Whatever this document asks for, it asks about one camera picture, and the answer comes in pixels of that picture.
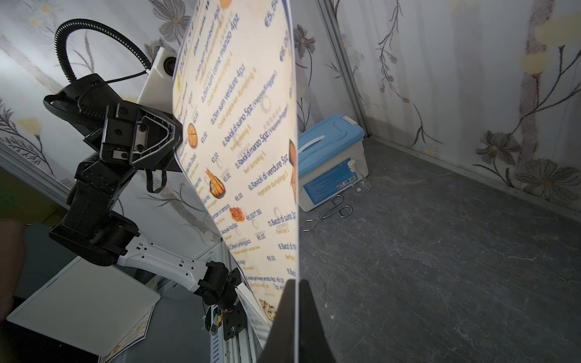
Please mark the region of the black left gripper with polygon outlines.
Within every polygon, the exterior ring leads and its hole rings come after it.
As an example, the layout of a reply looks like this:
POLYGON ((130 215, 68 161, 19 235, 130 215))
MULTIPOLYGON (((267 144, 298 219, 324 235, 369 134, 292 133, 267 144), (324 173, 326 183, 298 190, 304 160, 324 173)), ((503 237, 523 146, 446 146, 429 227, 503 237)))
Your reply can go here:
POLYGON ((100 159, 135 169, 179 170, 182 124, 171 114, 122 101, 107 107, 100 159))

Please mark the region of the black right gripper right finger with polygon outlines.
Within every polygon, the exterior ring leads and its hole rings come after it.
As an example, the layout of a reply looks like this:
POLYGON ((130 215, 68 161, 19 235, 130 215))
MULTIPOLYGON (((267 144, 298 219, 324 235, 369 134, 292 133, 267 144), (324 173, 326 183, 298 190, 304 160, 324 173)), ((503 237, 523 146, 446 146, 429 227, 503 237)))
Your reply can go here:
POLYGON ((300 363, 336 363, 307 280, 299 282, 298 319, 298 361, 300 363))

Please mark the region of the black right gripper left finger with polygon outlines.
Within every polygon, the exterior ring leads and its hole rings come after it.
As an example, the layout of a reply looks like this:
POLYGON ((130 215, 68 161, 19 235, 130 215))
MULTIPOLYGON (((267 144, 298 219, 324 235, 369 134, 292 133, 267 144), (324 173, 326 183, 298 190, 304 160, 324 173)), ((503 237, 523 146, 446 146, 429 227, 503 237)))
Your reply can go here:
POLYGON ((258 363, 294 362, 296 330, 296 281, 288 280, 278 305, 266 346, 258 363))

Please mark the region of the dim sum laminated menu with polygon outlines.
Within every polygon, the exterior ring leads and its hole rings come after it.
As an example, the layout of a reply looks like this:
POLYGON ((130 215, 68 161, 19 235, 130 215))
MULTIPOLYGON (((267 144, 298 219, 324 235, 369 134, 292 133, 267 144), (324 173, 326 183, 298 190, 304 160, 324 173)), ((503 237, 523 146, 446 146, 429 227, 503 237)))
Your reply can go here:
POLYGON ((298 272, 291 4, 201 1, 173 79, 177 160, 272 324, 298 272))

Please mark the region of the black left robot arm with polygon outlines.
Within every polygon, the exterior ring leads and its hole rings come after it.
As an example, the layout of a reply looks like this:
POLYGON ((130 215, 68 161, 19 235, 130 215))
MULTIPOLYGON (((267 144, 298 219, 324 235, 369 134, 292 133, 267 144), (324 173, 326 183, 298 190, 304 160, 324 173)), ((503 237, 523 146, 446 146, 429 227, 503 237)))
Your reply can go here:
POLYGON ((67 52, 67 40, 78 30, 102 33, 127 48, 150 71, 146 54, 122 33, 89 19, 73 19, 57 29, 54 45, 67 87, 44 98, 45 108, 71 124, 92 148, 77 167, 67 215, 50 233, 53 240, 97 266, 135 267, 186 287, 210 307, 206 325, 222 319, 226 340, 248 328, 248 317, 236 288, 237 269, 223 263, 196 262, 148 242, 138 226, 114 211, 120 194, 138 171, 144 171, 149 193, 161 192, 154 173, 179 170, 175 151, 182 141, 182 124, 168 111, 124 101, 98 74, 77 77, 67 52))

